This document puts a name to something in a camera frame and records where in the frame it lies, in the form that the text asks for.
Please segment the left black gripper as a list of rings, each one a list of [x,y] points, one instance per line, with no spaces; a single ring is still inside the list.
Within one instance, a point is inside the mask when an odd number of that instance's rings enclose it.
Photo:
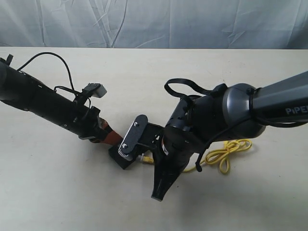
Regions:
[[[76,108],[72,132],[82,140],[91,140],[93,143],[104,143],[111,146],[122,142],[123,138],[114,131],[105,119],[100,118],[100,109],[85,105]]]

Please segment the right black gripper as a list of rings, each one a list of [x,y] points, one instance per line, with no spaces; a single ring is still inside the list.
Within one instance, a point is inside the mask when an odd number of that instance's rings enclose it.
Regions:
[[[193,153],[200,152],[200,139],[192,132],[165,129],[154,155],[154,187],[151,197],[162,201],[187,166]]]

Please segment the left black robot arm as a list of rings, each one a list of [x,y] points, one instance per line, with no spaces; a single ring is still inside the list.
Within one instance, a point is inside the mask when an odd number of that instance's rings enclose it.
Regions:
[[[122,137],[100,117],[100,109],[85,105],[90,97],[106,94],[102,84],[90,83],[69,100],[33,76],[0,60],[0,100],[16,109],[32,112],[93,143],[116,145]]]

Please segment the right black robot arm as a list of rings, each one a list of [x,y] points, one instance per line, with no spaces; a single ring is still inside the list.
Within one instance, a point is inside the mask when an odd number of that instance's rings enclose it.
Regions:
[[[152,198],[162,201],[193,154],[202,157],[217,141],[258,137],[267,126],[294,128],[308,122],[307,72],[255,88],[220,84],[206,90],[174,78],[165,90],[180,99],[154,152]]]

